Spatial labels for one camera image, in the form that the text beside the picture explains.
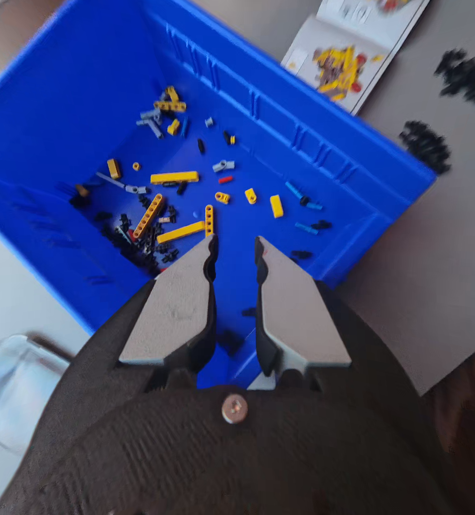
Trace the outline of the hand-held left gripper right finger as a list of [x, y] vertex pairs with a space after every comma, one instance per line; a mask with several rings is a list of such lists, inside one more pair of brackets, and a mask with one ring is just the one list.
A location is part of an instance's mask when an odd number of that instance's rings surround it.
[[260, 373], [248, 390], [273, 390], [285, 372], [303, 378], [351, 371], [351, 357], [313, 277], [263, 236], [254, 244]]

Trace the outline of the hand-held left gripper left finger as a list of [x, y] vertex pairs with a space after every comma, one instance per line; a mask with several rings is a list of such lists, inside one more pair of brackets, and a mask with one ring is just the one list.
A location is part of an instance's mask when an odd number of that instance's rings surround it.
[[162, 272], [118, 360], [199, 373], [216, 346], [214, 280], [219, 240], [205, 237]]

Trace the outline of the small toy bricks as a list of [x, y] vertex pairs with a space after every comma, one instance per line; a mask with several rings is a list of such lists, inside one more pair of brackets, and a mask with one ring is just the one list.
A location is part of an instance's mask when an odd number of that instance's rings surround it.
[[60, 274], [67, 299], [98, 329], [144, 281], [157, 280], [168, 267], [203, 238], [219, 231], [222, 256], [216, 281], [220, 335], [217, 341], [228, 353], [239, 348], [252, 330], [254, 312], [249, 304], [255, 292], [248, 279], [252, 262], [245, 256], [255, 236], [262, 234], [280, 251], [290, 252], [295, 263], [310, 269], [324, 257], [337, 235], [337, 226], [321, 220], [321, 211], [299, 206], [287, 189], [300, 180], [252, 164], [238, 151], [237, 174], [232, 160], [203, 157], [204, 140], [196, 127], [194, 139], [151, 143], [144, 125], [158, 123], [150, 114], [130, 129], [124, 116], [124, 135], [112, 138], [102, 132], [105, 123], [88, 124], [88, 114], [101, 118], [89, 98], [65, 102], [69, 121], [61, 137], [61, 158], [71, 151], [57, 182], [64, 200], [54, 216], [55, 232], [47, 242], [65, 255]]

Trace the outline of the blue plastic bin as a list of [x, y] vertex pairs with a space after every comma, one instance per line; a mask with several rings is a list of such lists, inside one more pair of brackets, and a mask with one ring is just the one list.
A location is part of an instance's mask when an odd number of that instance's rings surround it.
[[[324, 257], [306, 270], [335, 287], [381, 235], [435, 182], [435, 174], [350, 116], [188, 1], [70, 1], [0, 76], [0, 236], [90, 333], [67, 299], [62, 251], [51, 248], [65, 102], [89, 98], [112, 138], [145, 114], [151, 143], [204, 140], [203, 157], [252, 164], [300, 180], [299, 206], [337, 226]], [[144, 281], [127, 302], [151, 277]], [[249, 386], [259, 375], [254, 320], [233, 355], [217, 347], [198, 386]]]

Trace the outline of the clear plastic packaging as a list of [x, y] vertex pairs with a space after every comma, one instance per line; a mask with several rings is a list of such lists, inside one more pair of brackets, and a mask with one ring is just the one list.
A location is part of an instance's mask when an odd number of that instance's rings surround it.
[[26, 334], [0, 341], [0, 446], [25, 454], [36, 425], [72, 358]]

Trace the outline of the person's brown clothing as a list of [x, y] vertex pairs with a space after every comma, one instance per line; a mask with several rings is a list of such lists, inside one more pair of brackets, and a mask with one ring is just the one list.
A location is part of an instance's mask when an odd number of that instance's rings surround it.
[[422, 400], [452, 464], [465, 514], [475, 514], [475, 353]]

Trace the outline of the open instruction booklet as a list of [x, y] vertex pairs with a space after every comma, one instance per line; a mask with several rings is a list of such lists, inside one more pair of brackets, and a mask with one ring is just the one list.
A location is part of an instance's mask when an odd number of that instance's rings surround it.
[[356, 115], [429, 1], [322, 1], [282, 66]]

